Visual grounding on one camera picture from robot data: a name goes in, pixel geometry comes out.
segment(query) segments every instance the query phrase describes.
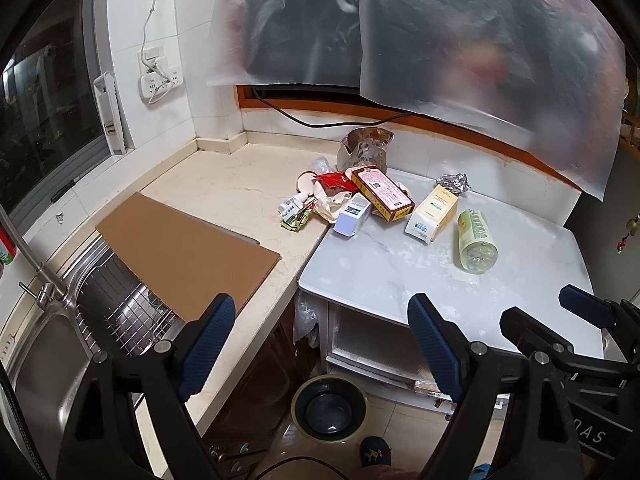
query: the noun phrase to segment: hanging ornament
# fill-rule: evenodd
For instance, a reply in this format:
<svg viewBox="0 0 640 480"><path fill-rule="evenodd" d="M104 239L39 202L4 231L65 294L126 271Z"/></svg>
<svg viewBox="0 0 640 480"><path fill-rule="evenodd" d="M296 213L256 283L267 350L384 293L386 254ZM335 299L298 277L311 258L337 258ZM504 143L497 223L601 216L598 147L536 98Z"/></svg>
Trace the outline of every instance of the hanging ornament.
<svg viewBox="0 0 640 480"><path fill-rule="evenodd" d="M622 249L625 248L627 238L629 238L629 235L626 235L625 237L621 238L620 241L618 242L618 254L620 254L622 252Z"/></svg>
<svg viewBox="0 0 640 480"><path fill-rule="evenodd" d="M620 238L620 241L617 245L618 254L622 252L622 249L626 247L626 239L629 238L629 235L635 236L636 233L640 230L640 213L638 213L635 218L629 220L626 223L626 235Z"/></svg>

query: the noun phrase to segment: small white box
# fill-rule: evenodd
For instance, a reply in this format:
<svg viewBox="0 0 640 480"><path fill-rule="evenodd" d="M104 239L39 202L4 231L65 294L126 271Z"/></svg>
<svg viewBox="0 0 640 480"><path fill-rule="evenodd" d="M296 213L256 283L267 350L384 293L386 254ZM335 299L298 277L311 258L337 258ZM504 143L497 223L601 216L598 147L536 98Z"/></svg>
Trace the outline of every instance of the small white box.
<svg viewBox="0 0 640 480"><path fill-rule="evenodd" d="M344 236L353 236L371 213L371 202L362 193L356 193L340 209L338 219L334 225L334 231Z"/></svg>
<svg viewBox="0 0 640 480"><path fill-rule="evenodd" d="M433 242L440 231L456 216L458 197L438 185L414 209L404 232L420 238L424 242Z"/></svg>

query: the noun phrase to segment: black cable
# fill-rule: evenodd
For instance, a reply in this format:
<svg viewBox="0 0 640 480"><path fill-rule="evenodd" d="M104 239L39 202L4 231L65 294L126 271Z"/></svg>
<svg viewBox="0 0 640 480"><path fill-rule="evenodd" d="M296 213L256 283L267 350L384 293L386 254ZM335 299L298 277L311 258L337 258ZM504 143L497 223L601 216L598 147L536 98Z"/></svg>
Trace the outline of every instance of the black cable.
<svg viewBox="0 0 640 480"><path fill-rule="evenodd" d="M285 117L291 119L292 121L296 121L298 124L302 124L303 126L306 126L307 128L332 128L333 126L380 126L380 124L388 123L389 121L395 121L396 119L401 119L403 117L408 117L410 115L414 115L413 112L405 112L403 114L394 115L392 117L389 117L388 119L382 119L382 120L376 121L374 123L358 123L358 122L348 121L348 122L345 122L345 123L309 124L309 123L305 123L305 121L301 121L300 119L295 118L293 115L287 114L284 110L278 108L276 105L274 105L274 104L268 102L267 100L261 98L258 95L258 92L255 91L254 87L251 87L251 90L254 93L255 98L258 99L258 101L260 101L263 104L266 104L270 108L273 108L274 110L276 110L277 112L283 114Z"/></svg>
<svg viewBox="0 0 640 480"><path fill-rule="evenodd" d="M18 426L18 431L20 431L20 436L22 437L24 446L27 448L27 452L31 457L36 473L38 473L42 480L51 480L51 477L49 476L49 473L47 473L47 469L44 467L40 454L33 442L31 433L27 427L27 421L24 420L24 415L20 409L18 399L15 396L14 388L11 386L11 381L9 380L9 376L6 374L6 370L4 369L2 362L0 362L0 386L2 386L4 396L6 397L9 408L14 416L15 423Z"/></svg>
<svg viewBox="0 0 640 480"><path fill-rule="evenodd" d="M349 478L347 476L343 475L334 466L328 464L327 462L323 462L322 460L319 460L317 458L313 458L312 456L292 456L290 458L286 458L286 459L282 460L281 462L278 462L277 464L274 464L271 467L268 467L267 469L265 469L258 476L256 476L254 478L254 480L260 480L260 478L262 478L263 476L267 475L268 473L270 473L271 471L273 471L277 467L280 467L281 465L285 465L288 462L293 462L294 460L310 460L311 462L316 462L316 463L322 464L323 466L329 468L331 471L336 473L340 478L343 478L343 480L349 480Z"/></svg>

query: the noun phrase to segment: floor tile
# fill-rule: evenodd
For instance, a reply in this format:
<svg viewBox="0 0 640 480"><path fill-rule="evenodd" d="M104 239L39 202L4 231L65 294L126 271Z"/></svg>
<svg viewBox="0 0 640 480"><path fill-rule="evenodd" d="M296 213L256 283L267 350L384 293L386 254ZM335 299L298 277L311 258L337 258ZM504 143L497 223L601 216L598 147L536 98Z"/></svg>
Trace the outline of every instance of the floor tile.
<svg viewBox="0 0 640 480"><path fill-rule="evenodd" d="M433 453L448 423L444 415L440 415L439 420L427 418L426 414L405 415L398 411L398 407L400 404L396 406L384 434L384 439L391 448L392 464L408 471L420 471Z"/></svg>
<svg viewBox="0 0 640 480"><path fill-rule="evenodd" d="M392 412L396 407L396 403L392 400L381 399L380 397L375 397L369 394L367 394L367 400L369 401L370 406L389 410L390 412Z"/></svg>
<svg viewBox="0 0 640 480"><path fill-rule="evenodd" d="M405 404L396 404L394 410L395 413L402 413L403 415L412 416L414 418L421 418L424 420L431 420L436 423L440 423L445 420L445 413L432 412L431 410L424 410L421 408L414 408L413 406L407 406Z"/></svg>
<svg viewBox="0 0 640 480"><path fill-rule="evenodd" d="M384 410L375 406L370 407L369 420L362 432L346 442L334 444L319 444L300 434L288 418L281 426L282 437L274 442L271 449L254 476L271 465L291 456L311 456L330 463L341 472L349 475L360 466L358 448L363 437L368 435L382 435L393 414L392 410ZM296 461L274 470L264 477L264 480L299 480L304 477L314 480L336 480L336 475L322 465L312 462Z"/></svg>
<svg viewBox="0 0 640 480"><path fill-rule="evenodd" d="M391 447L395 467L420 471L433 453L448 422L441 413L394 404L385 399L369 397L369 420L355 438L336 444L319 444L300 434L287 418L280 427L280 438L274 441L270 452L253 476L269 466L293 456L311 456L323 460L350 475L360 466L358 446L363 437L383 436ZM492 420L482 444L476 464L490 463L500 438L502 422ZM274 470L264 480L336 480L336 475L322 465L296 461Z"/></svg>

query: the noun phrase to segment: wooden cabinet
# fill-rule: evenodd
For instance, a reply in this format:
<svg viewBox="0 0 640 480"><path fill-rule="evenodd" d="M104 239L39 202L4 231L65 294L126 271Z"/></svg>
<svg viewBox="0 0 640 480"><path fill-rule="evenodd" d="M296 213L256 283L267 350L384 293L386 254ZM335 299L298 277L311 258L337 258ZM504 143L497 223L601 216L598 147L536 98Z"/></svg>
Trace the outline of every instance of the wooden cabinet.
<svg viewBox="0 0 640 480"><path fill-rule="evenodd" d="M263 459L315 355L291 341L293 304L202 437L223 478L247 475Z"/></svg>

